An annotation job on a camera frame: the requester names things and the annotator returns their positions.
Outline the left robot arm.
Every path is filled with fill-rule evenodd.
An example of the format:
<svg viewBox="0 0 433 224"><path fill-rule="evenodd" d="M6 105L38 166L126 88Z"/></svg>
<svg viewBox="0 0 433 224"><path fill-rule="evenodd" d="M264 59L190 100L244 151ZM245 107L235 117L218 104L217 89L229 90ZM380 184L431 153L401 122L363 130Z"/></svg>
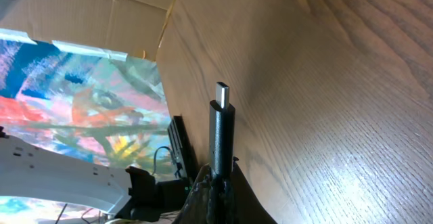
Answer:
<svg viewBox="0 0 433 224"><path fill-rule="evenodd" d="M149 172L94 164L1 133L1 195L36 198L97 209L117 219L156 222L180 210L187 178L157 181Z"/></svg>

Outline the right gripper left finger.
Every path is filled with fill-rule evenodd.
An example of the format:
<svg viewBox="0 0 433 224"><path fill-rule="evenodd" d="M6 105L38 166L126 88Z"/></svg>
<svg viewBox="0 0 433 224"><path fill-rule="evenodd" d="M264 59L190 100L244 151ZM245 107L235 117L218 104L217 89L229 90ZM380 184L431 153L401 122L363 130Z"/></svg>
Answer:
<svg viewBox="0 0 433 224"><path fill-rule="evenodd" d="M216 223L216 181L212 168L204 165L193 183L189 195L173 221L173 224L211 224Z"/></svg>

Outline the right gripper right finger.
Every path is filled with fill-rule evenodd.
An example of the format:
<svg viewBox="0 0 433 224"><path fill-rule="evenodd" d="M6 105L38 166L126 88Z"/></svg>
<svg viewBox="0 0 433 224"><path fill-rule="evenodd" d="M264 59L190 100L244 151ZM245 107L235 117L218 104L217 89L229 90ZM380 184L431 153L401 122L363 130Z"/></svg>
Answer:
<svg viewBox="0 0 433 224"><path fill-rule="evenodd" d="M235 224L276 224L259 202L241 168L232 158L231 174L224 179L224 205L228 221Z"/></svg>

